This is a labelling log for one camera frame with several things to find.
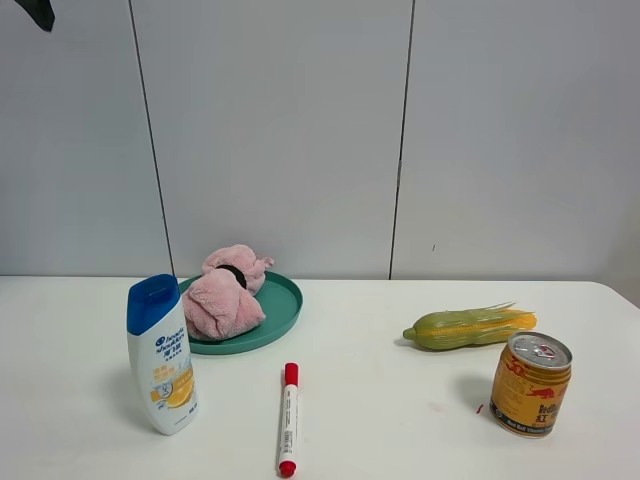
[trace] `red bull logo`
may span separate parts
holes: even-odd
[[[519,377],[524,377],[524,367],[518,363],[518,361],[514,358],[511,361],[511,364],[505,364],[507,369],[513,372],[515,375]]]
[[[539,390],[533,390],[531,387],[529,387],[529,390],[531,393],[527,393],[527,397],[540,397],[544,400],[555,397],[555,394],[553,393],[553,389],[549,387],[541,388]]]
[[[554,403],[553,405],[545,406],[540,405],[540,409],[538,410],[538,416],[536,417],[536,423],[545,423],[548,422],[550,417],[555,420],[558,416],[558,406]]]

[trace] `marker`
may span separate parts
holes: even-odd
[[[283,478],[292,477],[296,471],[298,448],[298,365],[287,363],[284,367],[284,393],[282,395],[282,428],[280,429],[280,458],[278,464]]]

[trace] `black hair tie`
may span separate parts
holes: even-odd
[[[247,289],[247,279],[244,278],[244,274],[240,271],[240,269],[234,267],[233,265],[218,265],[216,269],[222,268],[223,270],[229,270],[236,276],[236,280],[242,288]]]

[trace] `black object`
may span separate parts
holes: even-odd
[[[53,13],[49,0],[16,0],[16,3],[24,8],[33,21],[45,32],[53,30],[56,15]]]
[[[237,269],[233,265],[220,265],[216,267],[216,269],[218,268],[222,268],[223,270],[229,270],[231,273],[233,273],[236,276],[236,280],[238,280],[238,283],[240,284],[240,286],[245,290],[247,289],[247,279],[244,278],[244,273],[242,273],[239,269]]]

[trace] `can lid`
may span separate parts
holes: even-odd
[[[549,370],[571,365],[573,355],[562,342],[538,332],[519,332],[509,338],[511,352],[526,363]]]

